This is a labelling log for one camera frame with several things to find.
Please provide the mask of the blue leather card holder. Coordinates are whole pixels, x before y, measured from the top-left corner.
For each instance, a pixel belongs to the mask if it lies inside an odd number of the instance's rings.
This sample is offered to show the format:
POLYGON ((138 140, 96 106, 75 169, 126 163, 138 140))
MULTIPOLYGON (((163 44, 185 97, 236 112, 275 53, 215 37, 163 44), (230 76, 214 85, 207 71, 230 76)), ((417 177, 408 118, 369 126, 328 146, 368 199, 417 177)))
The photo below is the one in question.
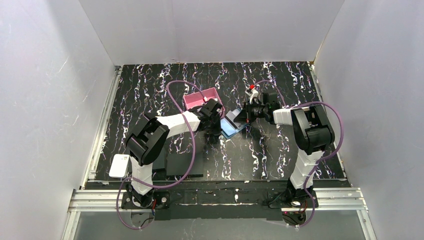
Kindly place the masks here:
POLYGON ((223 119, 220 120, 221 134, 228 140, 238 132, 242 131, 248 123, 234 122, 235 117, 241 112, 240 108, 229 111, 223 119))

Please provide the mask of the pink plastic tray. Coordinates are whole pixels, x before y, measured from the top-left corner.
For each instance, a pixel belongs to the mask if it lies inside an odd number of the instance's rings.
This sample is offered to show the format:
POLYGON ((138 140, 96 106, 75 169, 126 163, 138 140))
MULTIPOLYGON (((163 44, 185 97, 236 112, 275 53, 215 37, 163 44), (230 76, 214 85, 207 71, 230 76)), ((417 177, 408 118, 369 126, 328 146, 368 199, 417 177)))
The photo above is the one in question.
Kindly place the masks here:
POLYGON ((192 109, 196 106, 202 106, 205 101, 208 101, 209 99, 214 99, 220 104, 222 103, 217 89, 214 87, 183 96, 183 102, 186 110, 192 109))

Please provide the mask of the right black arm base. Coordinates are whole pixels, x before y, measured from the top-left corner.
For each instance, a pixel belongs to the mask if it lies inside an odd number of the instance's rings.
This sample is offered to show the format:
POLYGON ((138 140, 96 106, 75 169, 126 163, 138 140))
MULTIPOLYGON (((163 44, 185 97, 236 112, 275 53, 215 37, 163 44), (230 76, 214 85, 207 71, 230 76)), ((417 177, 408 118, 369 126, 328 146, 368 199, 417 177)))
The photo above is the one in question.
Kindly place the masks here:
POLYGON ((312 190, 310 195, 304 190, 294 196, 290 195, 288 191, 268 192, 262 204, 271 209, 294 208, 301 211, 304 208, 312 208, 314 203, 315 207, 318 208, 319 203, 316 192, 312 190))

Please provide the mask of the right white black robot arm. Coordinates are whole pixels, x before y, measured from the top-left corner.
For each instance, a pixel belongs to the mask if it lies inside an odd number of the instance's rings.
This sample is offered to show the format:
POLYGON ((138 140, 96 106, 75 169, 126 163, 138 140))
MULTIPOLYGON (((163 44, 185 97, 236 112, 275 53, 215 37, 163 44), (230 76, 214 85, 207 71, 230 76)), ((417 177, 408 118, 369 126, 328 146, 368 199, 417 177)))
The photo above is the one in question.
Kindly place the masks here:
POLYGON ((282 108, 274 93, 264 93, 260 100, 259 92, 253 85, 245 93, 248 100, 234 118, 236 123, 250 124, 256 119, 265 119, 272 125, 287 125, 293 129, 298 153, 294 171, 282 199, 286 203, 300 203, 311 199, 316 167, 335 140, 325 104, 314 101, 292 108, 282 108))

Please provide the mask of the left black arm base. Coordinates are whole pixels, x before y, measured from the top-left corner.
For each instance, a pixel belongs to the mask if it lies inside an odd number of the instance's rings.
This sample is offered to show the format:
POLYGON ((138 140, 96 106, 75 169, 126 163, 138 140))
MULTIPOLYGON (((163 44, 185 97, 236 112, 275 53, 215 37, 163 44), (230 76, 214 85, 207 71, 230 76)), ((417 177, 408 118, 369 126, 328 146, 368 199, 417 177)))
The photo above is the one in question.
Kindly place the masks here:
POLYGON ((171 196, 168 191, 150 191, 146 195, 125 192, 120 207, 122 209, 168 209, 171 196))

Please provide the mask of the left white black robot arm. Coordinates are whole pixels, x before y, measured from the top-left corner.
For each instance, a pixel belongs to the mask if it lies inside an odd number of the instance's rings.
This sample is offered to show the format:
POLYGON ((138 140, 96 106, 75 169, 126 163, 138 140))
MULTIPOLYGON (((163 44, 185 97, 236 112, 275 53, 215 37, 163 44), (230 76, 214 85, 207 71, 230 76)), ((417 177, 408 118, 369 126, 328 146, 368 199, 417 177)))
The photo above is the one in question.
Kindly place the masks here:
POLYGON ((221 131, 222 104, 214 98, 203 105, 169 116, 142 116, 125 140, 131 163, 131 180, 125 186, 130 200, 149 207, 153 199, 153 163, 168 138, 195 132, 218 134, 221 131))

